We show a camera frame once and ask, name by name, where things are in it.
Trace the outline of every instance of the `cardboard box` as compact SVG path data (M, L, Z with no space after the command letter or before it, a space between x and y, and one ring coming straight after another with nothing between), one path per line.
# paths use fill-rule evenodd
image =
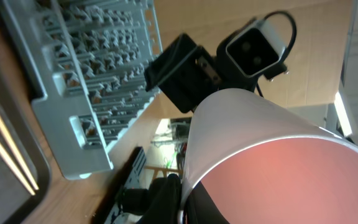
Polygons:
M252 17L288 10L298 28L295 46L286 60L290 74L280 75L273 82L261 77L263 94L282 107L334 101L350 24L351 0L156 0L155 8L164 48L186 32L211 55L216 54L220 41ZM271 17L269 21L288 42L289 22L282 16ZM174 109L166 110L173 116L179 115Z

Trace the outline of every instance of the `dish rack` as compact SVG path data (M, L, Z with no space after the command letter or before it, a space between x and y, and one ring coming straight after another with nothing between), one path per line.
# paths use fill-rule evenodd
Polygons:
M144 90L162 52L153 0L4 0L0 10L62 174L113 169L109 151L159 91Z

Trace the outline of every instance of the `black cable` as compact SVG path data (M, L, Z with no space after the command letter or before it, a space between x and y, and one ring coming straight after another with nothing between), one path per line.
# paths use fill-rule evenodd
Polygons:
M258 90L259 96L261 96L261 97L264 98L264 95L262 94L262 90L260 90L260 87L259 87L259 84L258 84L258 83L256 84L256 89Z
M274 12L271 12L271 13L267 14L264 17L264 20L267 20L270 16L274 16L274 15L277 15L277 14L281 14L281 15L287 17L287 19L290 21L291 26L292 26L291 40L288 43L288 46L285 49L284 54L282 56L282 60L285 60L288 57L288 55L290 54L290 52L292 50L292 47L293 47L293 45L295 43L295 39L296 39L296 23L295 23L294 18L291 16L291 14L287 13L287 11L274 11Z

